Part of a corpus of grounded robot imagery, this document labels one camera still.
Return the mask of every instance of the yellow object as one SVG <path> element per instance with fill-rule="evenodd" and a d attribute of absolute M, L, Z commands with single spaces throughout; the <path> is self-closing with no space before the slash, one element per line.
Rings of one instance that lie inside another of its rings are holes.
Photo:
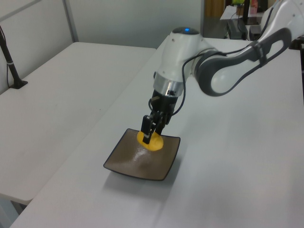
<path fill-rule="evenodd" d="M 158 151 L 163 147 L 163 139 L 156 132 L 153 132 L 149 144 L 143 142 L 143 132 L 138 132 L 137 141 L 140 143 L 140 145 L 142 145 L 144 148 L 148 149 L 149 151 Z"/>

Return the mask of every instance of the white desk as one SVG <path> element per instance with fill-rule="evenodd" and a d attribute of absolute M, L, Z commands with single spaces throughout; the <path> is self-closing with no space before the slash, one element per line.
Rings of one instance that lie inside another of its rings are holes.
<path fill-rule="evenodd" d="M 247 45 L 208 41 L 223 51 Z M 288 50 L 223 97 L 193 78 L 163 133 L 181 137 L 165 181 L 103 163 L 126 128 L 149 113 L 163 45 L 12 228 L 286 228 L 304 224 L 304 109 L 300 55 Z"/>
<path fill-rule="evenodd" d="M 155 52 L 74 43 L 0 96 L 0 197 L 28 204 Z"/>

